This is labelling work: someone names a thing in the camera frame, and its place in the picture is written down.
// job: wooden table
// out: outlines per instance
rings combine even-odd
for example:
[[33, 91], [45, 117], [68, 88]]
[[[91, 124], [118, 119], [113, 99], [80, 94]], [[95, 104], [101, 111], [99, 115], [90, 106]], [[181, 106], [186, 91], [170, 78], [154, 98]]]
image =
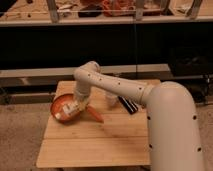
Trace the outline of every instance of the wooden table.
[[[74, 85], [74, 81], [59, 82], [56, 97], [72, 93]], [[140, 108], [134, 115], [128, 114], [120, 103], [109, 109], [104, 95], [104, 90], [93, 87], [90, 98], [91, 106], [101, 113], [104, 123], [96, 122], [86, 112], [69, 124], [49, 117], [38, 168], [150, 164], [145, 109]]]

